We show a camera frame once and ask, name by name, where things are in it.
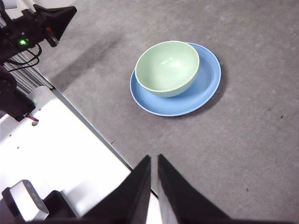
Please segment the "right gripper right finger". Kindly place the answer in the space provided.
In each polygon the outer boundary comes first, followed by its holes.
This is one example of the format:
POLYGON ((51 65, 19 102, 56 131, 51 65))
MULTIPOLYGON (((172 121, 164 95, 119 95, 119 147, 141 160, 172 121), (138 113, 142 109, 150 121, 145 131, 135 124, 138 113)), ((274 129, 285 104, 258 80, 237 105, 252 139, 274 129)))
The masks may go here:
POLYGON ((164 224, 222 224, 232 221, 198 192, 163 154, 158 156, 158 180, 158 199, 164 224))

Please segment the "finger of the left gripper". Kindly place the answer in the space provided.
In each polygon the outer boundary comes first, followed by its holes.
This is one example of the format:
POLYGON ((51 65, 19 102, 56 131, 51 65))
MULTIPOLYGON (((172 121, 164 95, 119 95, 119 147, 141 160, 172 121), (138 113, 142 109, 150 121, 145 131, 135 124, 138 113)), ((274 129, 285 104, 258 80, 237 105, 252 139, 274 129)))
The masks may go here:
POLYGON ((34 4, 34 9, 39 15, 44 16, 50 22, 69 23, 77 12, 75 6, 60 8, 44 8, 38 4, 34 4))
POLYGON ((49 28, 53 32, 55 38, 59 41, 66 30, 67 26, 69 23, 64 23, 64 22, 49 22, 49 28))

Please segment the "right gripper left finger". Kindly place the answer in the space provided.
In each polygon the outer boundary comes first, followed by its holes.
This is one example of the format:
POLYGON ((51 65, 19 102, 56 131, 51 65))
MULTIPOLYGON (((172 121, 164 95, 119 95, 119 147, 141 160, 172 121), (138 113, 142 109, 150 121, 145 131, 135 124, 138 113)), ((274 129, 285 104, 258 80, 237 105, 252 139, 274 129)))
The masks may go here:
POLYGON ((151 193, 151 158, 145 156, 127 178, 82 216, 91 224, 146 223, 151 193))

